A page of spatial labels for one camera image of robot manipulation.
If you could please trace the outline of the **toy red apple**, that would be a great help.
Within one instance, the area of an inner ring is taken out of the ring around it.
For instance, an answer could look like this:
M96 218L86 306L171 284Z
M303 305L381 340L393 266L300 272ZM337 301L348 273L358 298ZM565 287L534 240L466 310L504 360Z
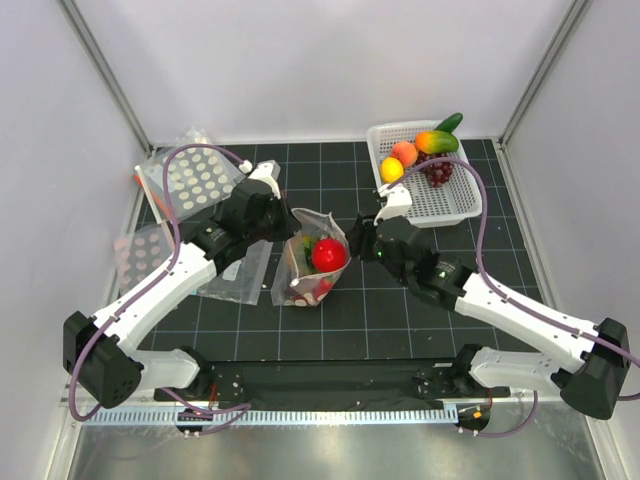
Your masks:
M313 247L312 265L321 273L340 270L346 265L347 260L346 247L334 238L321 239Z

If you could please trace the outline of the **clear white-dotted zip bag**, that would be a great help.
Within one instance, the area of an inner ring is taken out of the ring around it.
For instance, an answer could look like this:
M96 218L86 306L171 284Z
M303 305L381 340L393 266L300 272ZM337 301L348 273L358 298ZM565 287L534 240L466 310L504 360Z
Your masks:
M315 307L349 265L349 244L331 214L307 208L294 208L293 214L301 230L284 244L271 301L279 307Z

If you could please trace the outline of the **toy pineapple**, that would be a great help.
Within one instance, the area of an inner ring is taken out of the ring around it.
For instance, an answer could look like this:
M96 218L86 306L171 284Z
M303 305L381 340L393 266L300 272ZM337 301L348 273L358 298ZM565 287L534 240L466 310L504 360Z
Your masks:
M302 276L317 274L313 264L313 251L320 238L311 235L296 235L290 240L290 246L298 271Z

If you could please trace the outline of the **toy red chili pepper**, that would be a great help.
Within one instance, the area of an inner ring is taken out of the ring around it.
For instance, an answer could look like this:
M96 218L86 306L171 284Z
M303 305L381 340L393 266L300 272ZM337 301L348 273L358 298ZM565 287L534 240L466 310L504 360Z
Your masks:
M335 284L335 280L333 278L323 278L320 280L316 294L318 297L326 296Z

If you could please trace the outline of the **white plastic basket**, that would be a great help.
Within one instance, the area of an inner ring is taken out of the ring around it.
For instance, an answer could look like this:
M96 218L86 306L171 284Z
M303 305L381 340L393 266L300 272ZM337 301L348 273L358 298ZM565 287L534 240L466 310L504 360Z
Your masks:
M376 189L381 180L379 166L400 141L414 141L421 131L434 130L441 120L416 120L377 125L367 130L367 146ZM450 180L443 186L429 183L422 172L411 175L402 186L409 192L411 208L405 217L415 226L436 228L456 225L481 214L481 194L473 175L464 167L453 166Z

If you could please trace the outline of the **toy purple eggplant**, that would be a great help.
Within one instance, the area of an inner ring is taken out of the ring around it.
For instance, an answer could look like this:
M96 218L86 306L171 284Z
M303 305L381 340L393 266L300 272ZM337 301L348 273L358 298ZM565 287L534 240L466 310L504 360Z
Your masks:
M285 306L310 307L318 305L324 297L316 294L321 279L290 282L284 292Z

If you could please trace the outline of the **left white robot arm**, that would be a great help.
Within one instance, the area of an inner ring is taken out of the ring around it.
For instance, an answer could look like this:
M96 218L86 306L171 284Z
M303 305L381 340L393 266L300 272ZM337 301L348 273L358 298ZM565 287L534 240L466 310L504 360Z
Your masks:
M87 317L74 312L63 325L63 367L69 393L83 387L104 408L137 390L169 388L190 400L211 390L212 367L190 347L143 351L147 334L201 286L244 258L254 244L285 241L301 228L277 182L242 180L204 219L178 230L176 250L114 303Z

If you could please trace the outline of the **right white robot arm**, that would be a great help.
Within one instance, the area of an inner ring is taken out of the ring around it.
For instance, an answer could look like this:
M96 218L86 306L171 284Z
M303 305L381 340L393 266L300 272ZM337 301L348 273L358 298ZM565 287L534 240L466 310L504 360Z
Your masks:
M512 387L557 394L574 410L608 420L621 401L631 361L626 327L572 317L501 286L479 268L431 248L403 217L358 216L346 234L351 255L380 263L423 303L492 325L530 346L508 352L471 346L450 372L463 396Z

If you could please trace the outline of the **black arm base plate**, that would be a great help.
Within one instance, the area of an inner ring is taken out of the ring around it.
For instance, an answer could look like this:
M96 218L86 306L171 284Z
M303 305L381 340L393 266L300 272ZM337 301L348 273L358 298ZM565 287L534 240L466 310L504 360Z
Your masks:
M453 367L452 358L218 361L176 393L189 401L249 403L255 410L355 411L433 408L442 400L503 399Z

